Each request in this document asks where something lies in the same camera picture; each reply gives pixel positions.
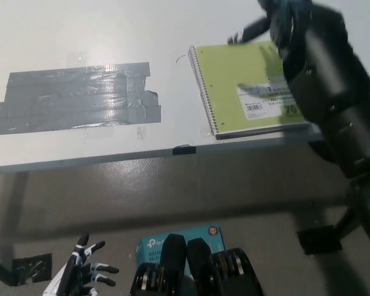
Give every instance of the notebook spiral binding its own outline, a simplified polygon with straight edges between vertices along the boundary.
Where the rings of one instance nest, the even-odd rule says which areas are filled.
[[[188,52],[189,59],[191,60],[192,69],[194,75],[196,76],[197,85],[200,89],[200,95],[202,97],[202,102],[204,105],[205,113],[207,114],[208,123],[210,124],[211,132],[216,135],[218,131],[218,125],[216,124],[215,116],[213,114],[213,109],[211,106],[210,99],[208,98],[207,87],[205,86],[202,72],[200,69],[199,60],[196,55],[196,49],[191,46]]]

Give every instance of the box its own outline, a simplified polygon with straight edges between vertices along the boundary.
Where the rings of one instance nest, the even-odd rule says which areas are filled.
[[[163,242],[171,233],[184,236],[186,242],[201,237],[207,245],[210,246],[211,253],[225,250],[221,229],[217,224],[182,231],[166,232],[156,234],[154,236],[143,237],[141,239],[140,243],[136,247],[137,266],[144,262],[159,263]],[[187,260],[184,274],[186,276],[191,276]]]

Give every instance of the robotic arm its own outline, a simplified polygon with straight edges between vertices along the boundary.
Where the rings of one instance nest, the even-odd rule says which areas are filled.
[[[56,274],[54,279],[45,289],[43,296],[98,296],[96,288],[85,287],[90,282],[103,282],[108,286],[115,286],[115,282],[104,276],[98,271],[108,273],[118,273],[119,269],[103,263],[89,263],[85,261],[92,254],[105,245],[105,242],[98,242],[90,247],[86,244],[89,240],[89,234],[83,235],[76,244],[68,262]]]
[[[266,16],[228,43],[246,43],[270,31],[298,107],[319,126],[351,179],[349,208],[334,235],[339,240],[361,224],[370,238],[370,77],[348,42],[343,17],[311,0],[259,3]]]

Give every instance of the white robotic hand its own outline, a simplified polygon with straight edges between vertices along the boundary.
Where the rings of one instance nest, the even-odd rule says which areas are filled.
[[[88,233],[79,239],[68,262],[49,283],[43,296],[98,296],[99,293],[96,288],[84,287],[84,285],[90,282],[104,282],[111,287],[115,286],[115,281],[98,273],[98,271],[118,273],[118,268],[103,263],[84,265],[96,250],[103,248],[105,245],[105,242],[102,241],[87,247],[88,240]]]

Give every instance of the barcode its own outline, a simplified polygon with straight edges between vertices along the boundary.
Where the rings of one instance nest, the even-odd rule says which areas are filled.
[[[252,105],[247,105],[247,110],[248,111],[263,110],[263,107],[261,106],[261,104],[252,104]]]

